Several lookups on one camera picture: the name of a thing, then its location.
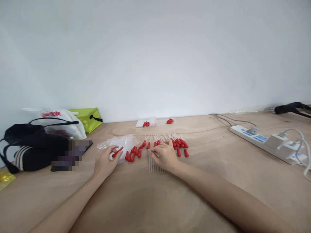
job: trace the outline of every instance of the lime green bag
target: lime green bag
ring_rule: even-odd
[[[85,133],[92,132],[103,123],[97,108],[76,108],[69,111],[79,113],[76,117],[83,123]]]

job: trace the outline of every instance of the plug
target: plug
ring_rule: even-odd
[[[278,135],[283,138],[283,137],[287,136],[287,133],[286,132],[281,132]]]
[[[257,127],[252,127],[251,129],[246,130],[247,133],[251,135],[256,135],[257,134]]]
[[[278,148],[276,150],[276,156],[279,158],[283,158],[283,159],[289,159],[290,157],[292,157],[296,151],[298,150],[300,146],[299,142],[287,142],[283,145],[280,146],[280,148]]]
[[[278,134],[272,134],[269,139],[265,142],[265,145],[272,148],[277,149],[280,145],[283,145],[284,142],[286,142],[288,138],[281,137]]]

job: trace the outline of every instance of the wooden table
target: wooden table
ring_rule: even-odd
[[[301,130],[311,143],[311,120],[272,113],[230,114],[254,122],[269,136],[287,128]],[[247,123],[237,122],[245,127]],[[215,116],[177,118],[176,124],[136,128],[136,122],[108,123],[88,135],[94,145],[75,172],[22,172],[0,191],[0,232],[27,232],[75,192],[94,168],[96,145],[113,136],[181,133],[189,158],[180,160],[217,174],[254,195],[302,232],[311,232],[311,183],[303,167],[292,166],[229,132]],[[298,135],[290,133],[290,139]],[[118,165],[86,205],[71,232],[238,232],[230,221],[183,181],[169,174],[148,173],[148,156]]]

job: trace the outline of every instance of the black bag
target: black bag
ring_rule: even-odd
[[[66,121],[54,117],[38,118],[35,120],[39,119]],[[28,124],[13,125],[6,130],[2,139],[7,141],[8,145],[4,147],[3,155],[0,153],[0,157],[12,174],[20,170],[36,171],[42,169],[50,165],[55,156],[63,156],[68,150],[68,139],[59,135],[47,134],[44,129],[45,127],[79,123],[78,121],[66,121],[47,126],[32,125],[31,123],[35,120],[32,120]],[[12,163],[8,161],[6,155],[10,146],[20,146],[20,149],[14,154],[14,161]]]
[[[311,111],[311,108],[308,105],[305,105],[305,104],[300,103],[300,102],[294,102],[294,103],[290,103],[290,104],[286,104],[286,105],[277,106],[277,107],[275,107],[274,111],[276,114],[293,112],[293,113],[296,113],[298,115],[311,118],[310,115],[299,112],[297,110],[297,108],[303,109],[306,112]]]

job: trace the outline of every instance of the power strip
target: power strip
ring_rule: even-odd
[[[253,143],[254,145],[258,146],[259,148],[267,151],[268,153],[274,155],[275,157],[291,164],[291,165],[294,165],[294,164],[297,164],[299,163],[298,159],[296,158],[295,155],[292,155],[290,158],[288,159],[284,159],[280,156],[277,155],[276,151],[279,150],[282,146],[280,146],[278,149],[272,149],[268,146],[265,145],[265,142],[268,140],[268,138],[260,135],[260,134],[256,134],[256,135],[252,135],[252,134],[249,134],[247,131],[247,128],[244,128],[242,126],[232,126],[230,128],[230,131],[238,136],[240,136],[241,138],[249,141],[250,143]],[[298,153],[298,158],[302,161],[302,162],[307,162],[308,160],[308,157],[302,153]]]

